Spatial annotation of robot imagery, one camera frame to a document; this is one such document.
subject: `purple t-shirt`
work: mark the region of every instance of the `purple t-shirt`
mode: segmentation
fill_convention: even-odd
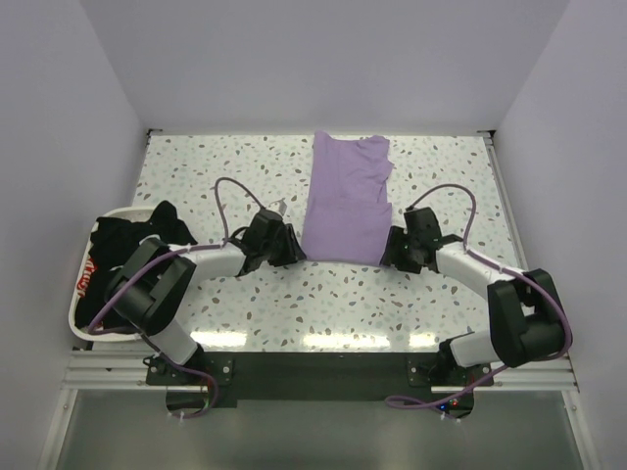
[[[390,141],[337,140],[318,131],[303,228],[308,259],[377,266],[392,225],[386,180]]]

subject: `white arm segment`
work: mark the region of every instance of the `white arm segment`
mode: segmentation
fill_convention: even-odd
[[[169,245],[169,247],[171,250],[185,248],[178,245]],[[191,285],[217,277],[234,277],[240,273],[246,260],[246,255],[230,243],[219,250],[199,250],[185,253],[181,257],[196,264],[194,275],[189,281]]]
[[[469,256],[464,251],[462,242],[452,243],[438,250],[436,262],[438,271],[461,282],[485,300],[488,300],[488,286],[490,284],[500,280],[509,281],[512,279],[511,276],[486,266]],[[461,367],[500,360],[492,346],[489,329],[452,340],[451,352]]]
[[[178,250],[178,245],[170,245],[171,250]],[[202,250],[181,255],[196,264],[190,284],[198,284],[216,277],[233,277],[240,273],[246,256],[234,245],[227,244],[219,250]],[[184,364],[198,348],[196,342],[180,325],[176,316],[162,331],[150,337],[160,351],[177,364]]]
[[[488,300],[488,286],[490,284],[513,279],[511,276],[502,274],[497,269],[488,267],[472,258],[464,251],[462,242],[445,245],[435,252],[435,259],[438,271],[456,279],[485,300]],[[496,264],[500,264],[495,259],[491,260]],[[522,272],[515,267],[509,267],[509,269]]]

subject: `white basket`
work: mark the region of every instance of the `white basket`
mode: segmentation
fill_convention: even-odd
[[[145,222],[152,215],[154,207],[137,207],[137,208],[119,208],[113,211],[105,213],[104,217],[117,217],[117,218],[125,218],[126,220],[130,220],[131,222]],[[96,222],[91,229],[92,233],[98,229],[98,222]],[[110,333],[107,335],[94,336],[87,333],[85,330],[76,328],[74,324],[74,314],[76,312],[76,305],[78,304],[78,289],[76,286],[82,277],[83,270],[85,268],[85,264],[87,263],[87,259],[89,258],[89,250],[91,250],[91,241],[87,240],[87,246],[85,247],[85,253],[82,256],[82,261],[80,262],[80,269],[78,270],[78,275],[76,276],[76,282],[74,282],[73,293],[72,293],[72,302],[70,303],[70,311],[68,313],[68,321],[70,322],[70,329],[72,332],[77,335],[78,338],[85,341],[99,341],[103,343],[121,343],[121,342],[129,342],[129,341],[137,341],[140,339],[139,335],[121,335],[119,333]]]

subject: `speckled white table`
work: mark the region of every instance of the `speckled white table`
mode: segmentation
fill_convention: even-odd
[[[481,137],[386,137],[395,166],[388,180],[394,223],[404,225],[403,208],[430,187],[461,183],[478,201],[471,245],[516,265]],[[219,176],[231,176],[265,204],[284,198],[300,237],[312,141],[312,135],[153,136],[133,204],[169,200],[201,243],[215,242],[223,234],[211,189]],[[228,183],[220,194],[230,229],[247,225],[255,204]],[[443,233],[461,233],[470,206],[463,193],[443,190],[425,204]],[[178,318],[206,349],[252,352],[435,351],[441,340],[488,325],[484,301],[451,278],[317,262],[264,264],[240,279],[191,286]]]

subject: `glass panel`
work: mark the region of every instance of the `glass panel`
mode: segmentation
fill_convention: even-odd
[[[475,397],[460,424],[380,402],[242,401],[179,425],[164,392],[81,392],[59,468],[582,468],[561,393]]]

